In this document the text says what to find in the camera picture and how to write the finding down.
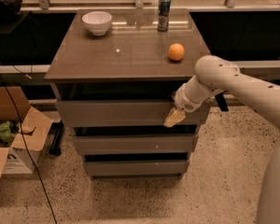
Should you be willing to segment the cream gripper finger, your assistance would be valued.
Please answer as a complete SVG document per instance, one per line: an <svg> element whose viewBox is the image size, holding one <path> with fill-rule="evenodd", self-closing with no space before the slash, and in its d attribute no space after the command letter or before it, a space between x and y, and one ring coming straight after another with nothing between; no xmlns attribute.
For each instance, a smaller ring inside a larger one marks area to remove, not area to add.
<svg viewBox="0 0 280 224"><path fill-rule="evenodd" d="M178 110L175 107L173 107L167 118L165 119L163 125L167 128L172 128L182 120L184 120L186 117L186 114L183 110Z"/></svg>

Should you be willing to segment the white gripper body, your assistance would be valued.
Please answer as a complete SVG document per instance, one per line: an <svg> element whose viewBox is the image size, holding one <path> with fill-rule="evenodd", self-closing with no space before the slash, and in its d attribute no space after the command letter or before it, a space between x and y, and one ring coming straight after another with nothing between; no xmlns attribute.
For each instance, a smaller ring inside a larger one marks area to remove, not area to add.
<svg viewBox="0 0 280 224"><path fill-rule="evenodd" d="M202 84L202 82L194 76L175 92L175 108L178 111L192 113L198 109L205 100L221 92L221 89Z"/></svg>

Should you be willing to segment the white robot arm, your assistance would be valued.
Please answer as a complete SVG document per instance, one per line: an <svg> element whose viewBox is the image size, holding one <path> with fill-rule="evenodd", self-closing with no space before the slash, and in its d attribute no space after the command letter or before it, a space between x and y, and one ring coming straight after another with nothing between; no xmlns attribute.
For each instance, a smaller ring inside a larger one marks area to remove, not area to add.
<svg viewBox="0 0 280 224"><path fill-rule="evenodd" d="M244 105L280 130L280 86L244 75L235 63L206 55L194 66L194 76L174 96L174 107L164 125L175 126L203 101L228 91ZM256 224L280 224L280 144L273 152L263 177Z"/></svg>

